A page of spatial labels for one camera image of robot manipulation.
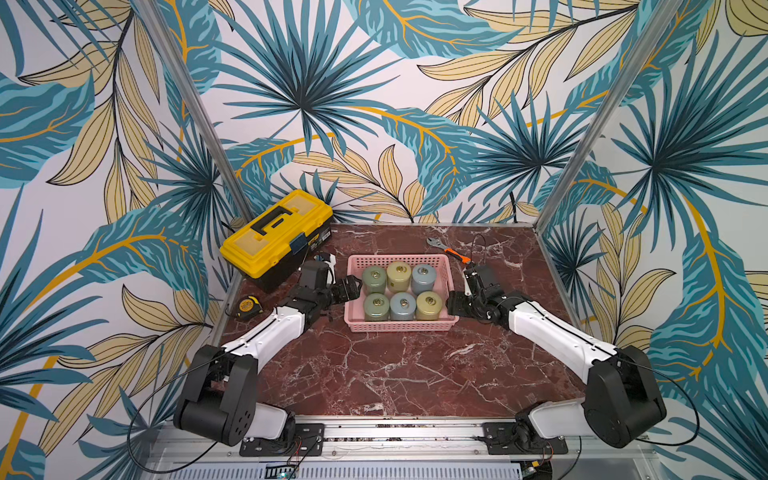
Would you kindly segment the yellow-green canister front row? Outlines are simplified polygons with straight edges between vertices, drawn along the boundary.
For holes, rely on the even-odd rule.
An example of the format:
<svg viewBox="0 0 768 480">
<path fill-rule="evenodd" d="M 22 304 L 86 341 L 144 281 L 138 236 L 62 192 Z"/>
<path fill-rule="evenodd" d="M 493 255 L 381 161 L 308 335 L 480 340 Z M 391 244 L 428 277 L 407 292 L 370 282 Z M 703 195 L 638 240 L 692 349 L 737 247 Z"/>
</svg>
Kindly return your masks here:
<svg viewBox="0 0 768 480">
<path fill-rule="evenodd" d="M 438 320 L 443 308 L 443 299 L 434 291 L 421 292 L 416 297 L 415 318 L 421 321 Z"/>
</svg>

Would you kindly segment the blue canister front row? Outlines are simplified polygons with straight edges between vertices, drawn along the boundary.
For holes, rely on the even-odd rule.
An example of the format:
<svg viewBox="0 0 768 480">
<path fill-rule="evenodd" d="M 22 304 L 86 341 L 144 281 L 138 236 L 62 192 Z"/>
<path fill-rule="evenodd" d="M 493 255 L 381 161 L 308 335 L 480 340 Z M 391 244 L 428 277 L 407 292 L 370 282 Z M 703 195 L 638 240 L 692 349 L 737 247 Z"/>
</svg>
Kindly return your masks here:
<svg viewBox="0 0 768 480">
<path fill-rule="evenodd" d="M 392 321 L 412 321 L 415 319 L 417 302 L 416 298 L 409 292 L 398 292 L 389 299 L 390 313 Z"/>
</svg>

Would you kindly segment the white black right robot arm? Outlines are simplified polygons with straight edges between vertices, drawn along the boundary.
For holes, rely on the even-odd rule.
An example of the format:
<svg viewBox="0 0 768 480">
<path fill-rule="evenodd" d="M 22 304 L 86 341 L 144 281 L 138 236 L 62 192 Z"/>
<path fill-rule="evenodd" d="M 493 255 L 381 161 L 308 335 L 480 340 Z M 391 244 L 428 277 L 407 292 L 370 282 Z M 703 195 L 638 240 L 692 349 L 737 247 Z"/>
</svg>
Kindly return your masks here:
<svg viewBox="0 0 768 480">
<path fill-rule="evenodd" d="M 585 384 L 584 396 L 533 406 L 518 420 L 533 438 L 595 436 L 623 448 L 667 416 L 650 361 L 580 331 L 521 293 L 452 291 L 448 312 L 489 321 L 544 349 Z"/>
</svg>

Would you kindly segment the green canister front row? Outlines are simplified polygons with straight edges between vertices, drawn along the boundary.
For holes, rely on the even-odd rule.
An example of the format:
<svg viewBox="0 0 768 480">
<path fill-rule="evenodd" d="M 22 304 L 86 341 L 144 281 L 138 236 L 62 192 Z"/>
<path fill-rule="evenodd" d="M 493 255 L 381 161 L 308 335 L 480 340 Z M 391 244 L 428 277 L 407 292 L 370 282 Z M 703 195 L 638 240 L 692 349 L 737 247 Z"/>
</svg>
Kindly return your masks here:
<svg viewBox="0 0 768 480">
<path fill-rule="evenodd" d="M 363 310 L 366 321 L 387 321 L 390 316 L 389 298 L 383 293 L 371 293 L 364 300 Z"/>
</svg>

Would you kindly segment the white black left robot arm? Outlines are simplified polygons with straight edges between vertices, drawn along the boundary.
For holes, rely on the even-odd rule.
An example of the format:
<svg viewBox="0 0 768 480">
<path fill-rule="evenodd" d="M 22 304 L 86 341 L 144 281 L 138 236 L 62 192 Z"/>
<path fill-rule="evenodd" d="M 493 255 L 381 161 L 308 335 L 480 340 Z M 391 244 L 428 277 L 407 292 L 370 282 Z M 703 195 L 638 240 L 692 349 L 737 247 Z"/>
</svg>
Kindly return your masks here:
<svg viewBox="0 0 768 480">
<path fill-rule="evenodd" d="M 252 330 L 221 347 L 200 348 L 178 397 L 174 427 L 227 446 L 246 438 L 291 442 L 290 414 L 258 401 L 259 373 L 330 307 L 358 299 L 361 290 L 362 281 L 353 275 L 322 287 L 302 280 Z"/>
</svg>

